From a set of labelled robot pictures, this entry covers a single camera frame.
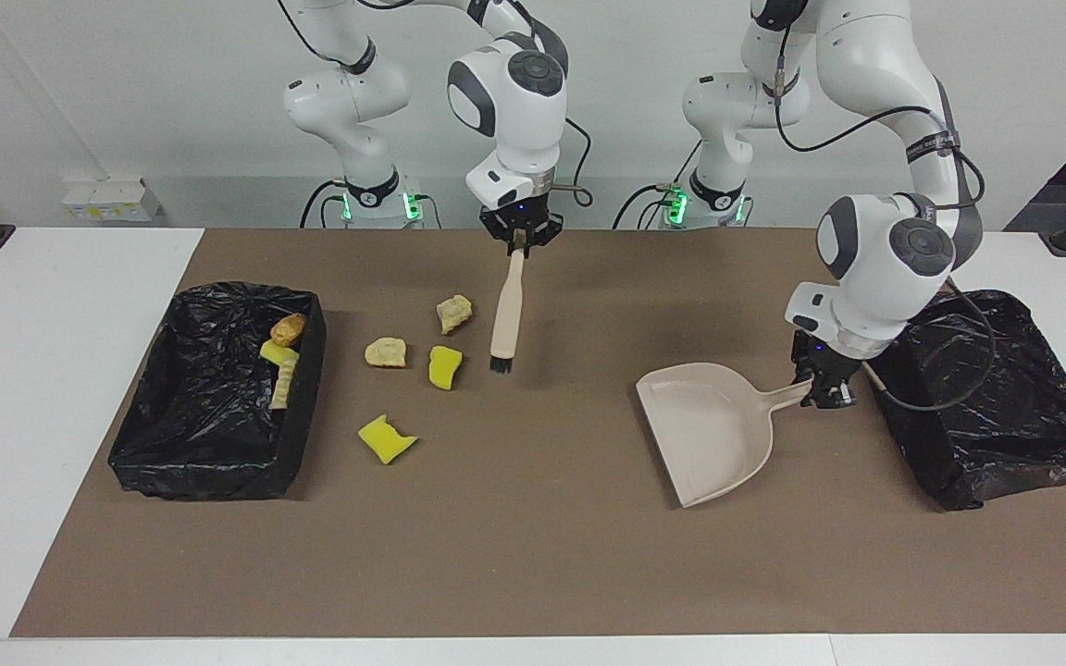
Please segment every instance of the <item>white table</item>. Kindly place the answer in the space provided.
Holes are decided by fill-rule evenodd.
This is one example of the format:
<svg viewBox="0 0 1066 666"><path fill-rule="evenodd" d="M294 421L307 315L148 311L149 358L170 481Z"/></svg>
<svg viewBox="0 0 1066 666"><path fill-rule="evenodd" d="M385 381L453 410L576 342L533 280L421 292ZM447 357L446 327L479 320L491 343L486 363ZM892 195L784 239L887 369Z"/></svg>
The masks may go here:
<svg viewBox="0 0 1066 666"><path fill-rule="evenodd" d="M1066 665L1066 635L5 640L200 234L20 228L0 249L0 663ZM994 233L956 278L1028 304L1066 368L1066 260Z"/></svg>

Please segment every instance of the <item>food scrap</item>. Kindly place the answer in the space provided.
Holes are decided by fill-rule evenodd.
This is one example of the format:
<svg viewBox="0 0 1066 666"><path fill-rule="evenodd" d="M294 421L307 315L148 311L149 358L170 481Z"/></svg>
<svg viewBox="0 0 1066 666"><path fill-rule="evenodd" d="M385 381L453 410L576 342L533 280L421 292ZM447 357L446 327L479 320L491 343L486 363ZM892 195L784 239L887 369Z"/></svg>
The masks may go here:
<svg viewBox="0 0 1066 666"><path fill-rule="evenodd" d="M435 306L435 312L438 312L438 321L443 325L443 336L447 336L471 319L471 300L467 296L455 294L453 298Z"/></svg>
<svg viewBox="0 0 1066 666"><path fill-rule="evenodd" d="M455 383L455 371L463 362L463 353L450 347L431 350L431 384L450 391Z"/></svg>
<svg viewBox="0 0 1066 666"><path fill-rule="evenodd" d="M298 353L291 347L284 347L274 340L266 340L262 343L262 358L281 368L288 360L298 360Z"/></svg>
<svg viewBox="0 0 1066 666"><path fill-rule="evenodd" d="M274 328L270 329L270 338L280 347L290 347L298 341L305 328L307 328L307 318L295 312L277 322Z"/></svg>
<svg viewBox="0 0 1066 666"><path fill-rule="evenodd" d="M278 366L278 380L274 383L274 395L270 399L270 409L287 409L287 401L291 400L291 379L295 376L297 358L290 358Z"/></svg>
<svg viewBox="0 0 1066 666"><path fill-rule="evenodd" d="M389 425L386 418L388 417L382 413L381 417L356 433L360 436L360 440L375 452L383 465L393 462L397 456L402 455L407 448L418 441L418 438L403 438L392 425Z"/></svg>
<svg viewBox="0 0 1066 666"><path fill-rule="evenodd" d="M405 368L405 340L381 338L365 348L365 361L376 368Z"/></svg>

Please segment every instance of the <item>black trash bag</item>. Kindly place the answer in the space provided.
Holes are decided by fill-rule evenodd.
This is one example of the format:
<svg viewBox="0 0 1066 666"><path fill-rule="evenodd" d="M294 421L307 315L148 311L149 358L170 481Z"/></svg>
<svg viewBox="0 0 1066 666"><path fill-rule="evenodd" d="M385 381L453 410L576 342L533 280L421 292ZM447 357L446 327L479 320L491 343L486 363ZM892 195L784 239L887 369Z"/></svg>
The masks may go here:
<svg viewBox="0 0 1066 666"><path fill-rule="evenodd" d="M901 409L877 396L919 486L949 510L1066 485L1066 372L1018 298L1002 291L970 296L998 341L998 358L982 388L935 413ZM981 320L950 294L936 296L871 366L892 395L931 405L965 392L988 357Z"/></svg>
<svg viewBox="0 0 1066 666"><path fill-rule="evenodd" d="M307 327L291 400L271 412L278 368L261 346L294 312ZM180 292L109 455L123 488L177 501L282 497L304 457L325 344L309 291L221 282Z"/></svg>

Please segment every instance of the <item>dustpan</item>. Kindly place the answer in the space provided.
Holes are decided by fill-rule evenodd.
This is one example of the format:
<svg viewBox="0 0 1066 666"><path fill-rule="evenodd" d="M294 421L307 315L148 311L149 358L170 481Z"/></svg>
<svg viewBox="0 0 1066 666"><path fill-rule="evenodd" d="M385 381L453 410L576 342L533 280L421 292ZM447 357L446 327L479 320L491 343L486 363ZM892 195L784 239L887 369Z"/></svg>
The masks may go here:
<svg viewBox="0 0 1066 666"><path fill-rule="evenodd" d="M725 496L771 456L771 415L803 401L810 383L762 393L710 362L665 368L635 385L681 506Z"/></svg>

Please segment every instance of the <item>brown mat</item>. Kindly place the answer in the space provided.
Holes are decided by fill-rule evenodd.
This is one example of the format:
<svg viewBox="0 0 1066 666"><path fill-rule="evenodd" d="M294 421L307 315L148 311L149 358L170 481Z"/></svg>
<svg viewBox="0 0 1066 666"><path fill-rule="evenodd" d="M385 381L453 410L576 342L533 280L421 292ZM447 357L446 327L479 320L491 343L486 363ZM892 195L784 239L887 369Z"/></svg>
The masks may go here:
<svg viewBox="0 0 1066 666"><path fill-rule="evenodd" d="M1066 633L1066 488L940 514L866 389L778 413L764 471L678 508L633 385L695 360L788 383L784 305L828 278L811 232L564 233L526 270L508 376L487 370L504 265L474 231L205 233L183 286L326 308L291 499L123 493L110 433L13 635ZM479 314L446 340L433 305L456 291ZM364 366L379 336L410 370ZM439 342L469 357L450 393L425 378ZM392 467L355 436L384 412L422 438Z"/></svg>

